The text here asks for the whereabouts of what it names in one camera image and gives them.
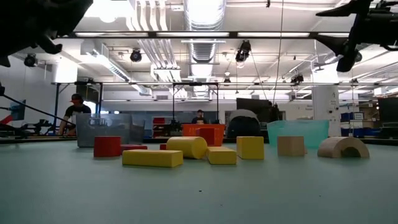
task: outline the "table surface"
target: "table surface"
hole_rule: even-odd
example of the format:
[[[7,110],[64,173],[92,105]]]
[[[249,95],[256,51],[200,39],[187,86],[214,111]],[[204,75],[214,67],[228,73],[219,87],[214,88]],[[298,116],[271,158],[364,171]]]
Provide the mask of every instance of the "table surface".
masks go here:
[[[264,161],[169,169],[93,159],[76,142],[3,145],[0,223],[398,223],[398,147],[369,150],[327,159],[266,146]]]

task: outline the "red cube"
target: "red cube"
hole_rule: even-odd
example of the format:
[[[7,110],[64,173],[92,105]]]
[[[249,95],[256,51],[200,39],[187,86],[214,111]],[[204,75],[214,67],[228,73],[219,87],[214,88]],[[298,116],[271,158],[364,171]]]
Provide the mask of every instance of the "red cube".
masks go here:
[[[167,144],[160,144],[160,150],[166,150],[166,145]]]
[[[113,157],[121,155],[119,136],[97,136],[94,140],[94,157]]]
[[[133,149],[148,149],[148,147],[141,145],[134,145],[134,144],[121,145],[121,153],[123,153],[124,150],[133,150]]]
[[[215,146],[214,128],[198,128],[197,136],[204,138],[207,142],[207,146]]]

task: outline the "black t-shirt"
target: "black t-shirt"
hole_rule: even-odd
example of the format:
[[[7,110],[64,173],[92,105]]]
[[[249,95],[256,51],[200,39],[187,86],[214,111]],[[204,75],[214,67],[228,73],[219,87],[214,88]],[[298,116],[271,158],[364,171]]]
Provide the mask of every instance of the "black t-shirt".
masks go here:
[[[193,118],[192,119],[192,124],[196,124],[198,121],[203,121],[203,123],[207,124],[207,120],[205,118]]]
[[[68,107],[67,111],[65,112],[65,116],[70,118],[70,117],[72,117],[72,115],[80,114],[80,113],[91,113],[91,109],[86,105],[83,105],[83,106],[72,105],[72,106]]]

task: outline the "ceiling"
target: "ceiling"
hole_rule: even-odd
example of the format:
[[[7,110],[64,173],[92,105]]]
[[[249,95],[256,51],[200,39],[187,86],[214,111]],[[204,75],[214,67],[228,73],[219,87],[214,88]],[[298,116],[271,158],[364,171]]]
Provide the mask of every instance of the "ceiling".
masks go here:
[[[347,1],[340,0],[271,0],[271,7],[266,8],[264,1],[247,0],[227,0],[227,7],[224,16],[223,30],[225,31],[296,31],[296,32],[349,32],[353,23],[353,16],[339,18],[321,18],[315,16],[322,9],[331,8],[344,4]],[[182,7],[183,2],[169,0],[166,2],[166,21],[169,30],[184,30],[183,11],[175,11],[175,8]],[[105,23],[99,18],[104,13],[89,9],[86,16],[81,20],[75,31],[128,31],[126,19],[118,17],[114,22]],[[295,68],[304,75],[305,81],[312,80],[313,67],[310,62],[304,60],[324,60],[325,56],[330,57],[331,51],[323,44],[314,40],[250,40],[252,54],[245,61],[243,68],[237,68],[234,60],[236,49],[242,40],[227,39],[225,43],[218,44],[216,51],[216,65],[213,66],[212,79],[222,82],[225,78],[224,73],[229,72],[232,82],[263,82],[274,83],[277,78],[279,82],[288,80],[294,73],[289,73]],[[135,80],[142,82],[153,82],[154,79],[149,75],[151,62],[141,50],[141,62],[131,62],[129,59],[133,48],[139,48],[136,39],[95,39],[96,45],[104,44],[109,48],[109,57],[120,67],[129,72]],[[187,78],[190,75],[188,45],[181,43],[180,39],[171,40],[172,49],[180,67],[180,75]],[[73,49],[65,48],[65,51],[76,57],[85,68],[80,69],[80,76],[94,76],[97,80],[118,81],[117,78],[101,65],[89,63],[87,55]],[[388,52],[378,46],[371,45],[361,51],[363,54],[362,62],[354,66],[348,73],[339,73],[339,80],[345,81],[355,77],[361,78],[363,74],[377,71],[380,68],[398,61],[395,52]],[[364,82],[377,82],[394,78],[398,74],[394,68],[388,72],[371,75],[363,79]],[[109,88],[113,91],[126,91],[127,86],[113,86]],[[250,88],[261,88],[261,86],[251,86]],[[367,86],[362,90],[372,90],[374,86]]]

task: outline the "blue bin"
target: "blue bin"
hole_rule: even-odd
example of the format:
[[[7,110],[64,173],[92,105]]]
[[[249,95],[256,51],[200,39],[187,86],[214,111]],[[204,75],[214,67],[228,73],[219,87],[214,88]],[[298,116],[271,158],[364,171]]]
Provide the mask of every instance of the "blue bin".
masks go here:
[[[267,129],[272,147],[277,147],[278,136],[304,136],[305,147],[317,149],[328,138],[329,121],[274,121],[267,124]]]

